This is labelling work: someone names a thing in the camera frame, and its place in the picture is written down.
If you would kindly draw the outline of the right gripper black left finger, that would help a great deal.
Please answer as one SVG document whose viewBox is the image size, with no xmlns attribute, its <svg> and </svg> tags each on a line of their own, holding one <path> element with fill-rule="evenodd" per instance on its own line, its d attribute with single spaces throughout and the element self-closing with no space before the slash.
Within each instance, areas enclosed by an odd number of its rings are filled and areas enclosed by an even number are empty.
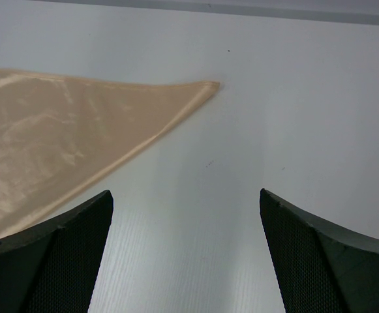
<svg viewBox="0 0 379 313">
<path fill-rule="evenodd" d="M 105 190 L 0 238 L 0 312 L 87 312 L 113 211 Z"/>
</svg>

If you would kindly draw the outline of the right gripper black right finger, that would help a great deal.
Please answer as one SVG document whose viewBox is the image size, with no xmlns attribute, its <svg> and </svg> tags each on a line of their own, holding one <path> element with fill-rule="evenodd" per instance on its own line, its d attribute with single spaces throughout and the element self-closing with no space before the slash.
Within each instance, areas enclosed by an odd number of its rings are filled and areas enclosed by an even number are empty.
<svg viewBox="0 0 379 313">
<path fill-rule="evenodd" d="M 379 239 L 266 189 L 260 217 L 286 312 L 379 312 Z"/>
</svg>

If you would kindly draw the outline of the peach cloth napkin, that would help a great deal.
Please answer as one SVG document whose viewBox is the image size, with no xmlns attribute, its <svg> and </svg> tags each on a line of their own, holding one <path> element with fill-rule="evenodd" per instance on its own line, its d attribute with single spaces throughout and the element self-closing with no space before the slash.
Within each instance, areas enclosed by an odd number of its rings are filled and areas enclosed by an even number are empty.
<svg viewBox="0 0 379 313">
<path fill-rule="evenodd" d="M 39 222 L 201 107 L 219 83 L 141 85 L 0 68 L 0 238 Z"/>
</svg>

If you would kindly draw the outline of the back aluminium frame rail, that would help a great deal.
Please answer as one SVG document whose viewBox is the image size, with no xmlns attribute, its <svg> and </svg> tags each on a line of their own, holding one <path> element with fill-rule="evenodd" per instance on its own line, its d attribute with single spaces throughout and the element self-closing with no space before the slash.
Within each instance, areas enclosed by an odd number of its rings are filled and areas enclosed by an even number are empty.
<svg viewBox="0 0 379 313">
<path fill-rule="evenodd" d="M 72 4 L 379 25 L 379 1 L 76 1 Z"/>
</svg>

